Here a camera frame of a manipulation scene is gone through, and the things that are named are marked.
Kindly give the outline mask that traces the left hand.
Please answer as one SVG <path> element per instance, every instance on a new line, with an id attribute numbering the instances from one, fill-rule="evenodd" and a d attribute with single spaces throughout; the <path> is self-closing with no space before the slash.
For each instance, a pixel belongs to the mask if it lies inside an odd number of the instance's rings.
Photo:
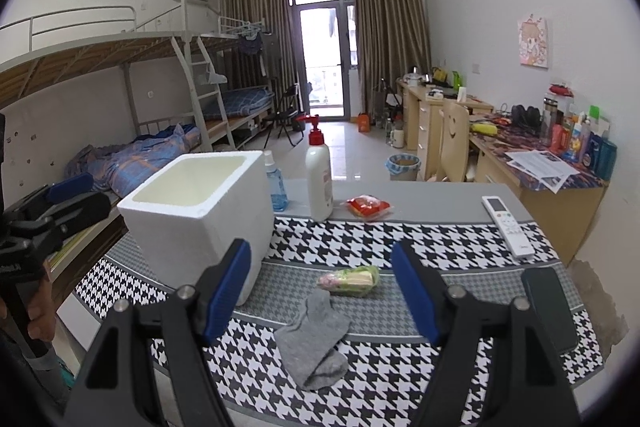
<path id="1" fill-rule="evenodd" d="M 24 337 L 50 343 L 55 335 L 55 304 L 52 297 L 49 261 L 43 262 L 42 266 L 44 273 L 39 281 L 38 289 L 32 294 L 32 298 L 26 306 L 29 323 Z"/>

